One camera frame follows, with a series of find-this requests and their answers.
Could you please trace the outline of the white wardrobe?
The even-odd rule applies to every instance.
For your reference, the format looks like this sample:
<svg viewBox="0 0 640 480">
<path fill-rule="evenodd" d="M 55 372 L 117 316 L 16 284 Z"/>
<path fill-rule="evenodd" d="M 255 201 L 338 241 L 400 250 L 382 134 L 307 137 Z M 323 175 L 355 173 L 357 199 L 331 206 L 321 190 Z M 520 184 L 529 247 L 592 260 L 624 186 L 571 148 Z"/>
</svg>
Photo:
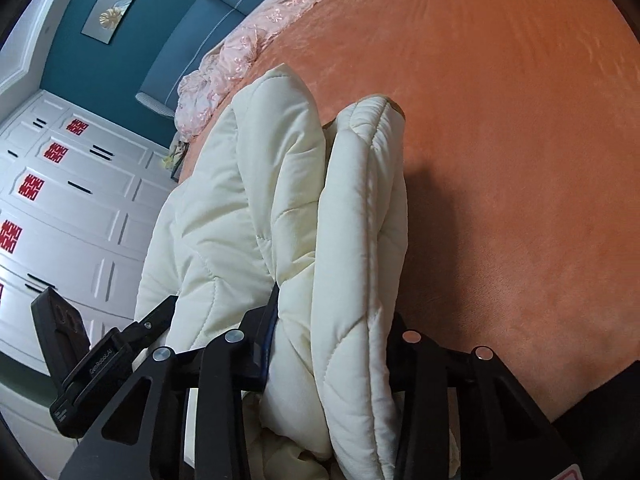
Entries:
<svg viewBox="0 0 640 480">
<path fill-rule="evenodd" d="M 88 122 L 80 136 L 65 129 Z M 52 142 L 68 152 L 43 157 Z M 1 249 L 1 413 L 30 460 L 58 478 L 75 442 L 49 414 L 55 395 L 30 305 L 56 290 L 81 314 L 91 340 L 134 317 L 142 264 L 155 221 L 174 188 L 165 149 L 38 91 L 1 126 L 1 225 L 23 232 L 13 254 Z M 46 183 L 36 200 L 17 189 L 26 174 Z"/>
</svg>

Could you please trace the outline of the cream quilted jacket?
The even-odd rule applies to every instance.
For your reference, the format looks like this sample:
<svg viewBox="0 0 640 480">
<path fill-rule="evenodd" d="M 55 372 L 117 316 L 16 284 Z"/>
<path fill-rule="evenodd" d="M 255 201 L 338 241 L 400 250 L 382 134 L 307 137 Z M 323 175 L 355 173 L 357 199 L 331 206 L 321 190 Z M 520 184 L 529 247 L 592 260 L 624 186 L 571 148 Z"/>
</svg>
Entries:
<svg viewBox="0 0 640 480">
<path fill-rule="evenodd" d="M 243 398 L 256 479 L 389 479 L 399 410 L 386 365 L 408 246 L 405 118 L 367 96 L 324 124 L 278 66 L 240 90 L 154 226 L 137 318 L 204 347 L 277 294 L 268 382 Z"/>
</svg>

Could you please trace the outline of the yellowish items on nightstand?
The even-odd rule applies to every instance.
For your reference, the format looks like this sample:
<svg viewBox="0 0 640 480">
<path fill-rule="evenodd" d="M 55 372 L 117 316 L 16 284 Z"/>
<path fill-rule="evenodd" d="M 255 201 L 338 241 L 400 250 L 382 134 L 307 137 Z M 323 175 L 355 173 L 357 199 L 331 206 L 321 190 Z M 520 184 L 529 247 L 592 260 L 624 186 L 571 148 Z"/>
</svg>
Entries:
<svg viewBox="0 0 640 480">
<path fill-rule="evenodd" d="M 172 140 L 169 147 L 169 152 L 162 160 L 163 167 L 166 170 L 174 172 L 186 157 L 186 152 L 188 151 L 188 149 L 188 142 L 184 142 L 179 138 Z"/>
</svg>

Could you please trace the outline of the red double-happiness sticker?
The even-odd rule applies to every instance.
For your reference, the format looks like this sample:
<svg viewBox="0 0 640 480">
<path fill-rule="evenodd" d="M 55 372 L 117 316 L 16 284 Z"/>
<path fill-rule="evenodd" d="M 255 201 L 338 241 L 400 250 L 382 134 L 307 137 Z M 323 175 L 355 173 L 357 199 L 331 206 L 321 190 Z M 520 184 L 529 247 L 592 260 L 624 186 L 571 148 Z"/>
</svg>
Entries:
<svg viewBox="0 0 640 480">
<path fill-rule="evenodd" d="M 81 119 L 75 118 L 66 125 L 65 129 L 70 133 L 73 133 L 75 136 L 80 136 L 87 130 L 88 127 L 88 122 L 84 122 Z"/>
<path fill-rule="evenodd" d="M 40 178 L 35 174 L 26 174 L 17 189 L 17 194 L 22 196 L 25 200 L 31 200 L 34 202 L 45 183 L 46 181 L 43 180 L 43 178 Z"/>
<path fill-rule="evenodd" d="M 10 220 L 4 220 L 0 229 L 0 248 L 13 254 L 23 229 Z"/>
<path fill-rule="evenodd" d="M 43 157 L 50 162 L 59 164 L 68 152 L 68 147 L 58 142 L 52 142 L 43 152 Z"/>
</svg>

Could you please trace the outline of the orange plush bed cover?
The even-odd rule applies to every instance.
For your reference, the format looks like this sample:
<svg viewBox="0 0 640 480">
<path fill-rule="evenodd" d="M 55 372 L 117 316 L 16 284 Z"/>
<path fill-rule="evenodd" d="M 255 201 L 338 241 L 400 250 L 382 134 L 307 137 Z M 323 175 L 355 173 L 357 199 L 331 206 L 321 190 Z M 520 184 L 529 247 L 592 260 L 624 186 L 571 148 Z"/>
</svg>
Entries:
<svg viewBox="0 0 640 480">
<path fill-rule="evenodd" d="M 397 305 L 439 344 L 494 348 L 549 417 L 639 355 L 639 45 L 611 0 L 322 0 L 286 64 L 323 120 L 405 112 Z"/>
</svg>

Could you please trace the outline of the pink floral quilt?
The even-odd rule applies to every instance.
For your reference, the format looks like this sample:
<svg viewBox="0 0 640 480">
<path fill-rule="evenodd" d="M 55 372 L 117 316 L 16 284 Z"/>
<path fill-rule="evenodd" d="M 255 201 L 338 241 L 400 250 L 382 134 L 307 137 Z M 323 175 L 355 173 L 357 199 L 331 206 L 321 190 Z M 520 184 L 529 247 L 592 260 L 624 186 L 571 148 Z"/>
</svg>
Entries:
<svg viewBox="0 0 640 480">
<path fill-rule="evenodd" d="M 178 84 L 177 139 L 190 143 L 214 111 L 255 64 L 262 51 L 321 0 L 265 0 L 203 56 Z"/>
</svg>

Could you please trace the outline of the blue upholstered headboard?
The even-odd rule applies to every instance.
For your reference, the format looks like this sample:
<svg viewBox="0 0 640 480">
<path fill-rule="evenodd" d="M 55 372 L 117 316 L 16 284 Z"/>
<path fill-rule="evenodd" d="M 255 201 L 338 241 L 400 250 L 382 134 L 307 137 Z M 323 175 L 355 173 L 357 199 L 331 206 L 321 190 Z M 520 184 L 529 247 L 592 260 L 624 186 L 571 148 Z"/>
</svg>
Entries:
<svg viewBox="0 0 640 480">
<path fill-rule="evenodd" d="M 174 116 L 181 79 L 194 72 L 204 55 L 263 1 L 195 0 L 160 49 L 136 94 L 137 101 L 160 116 Z"/>
</svg>

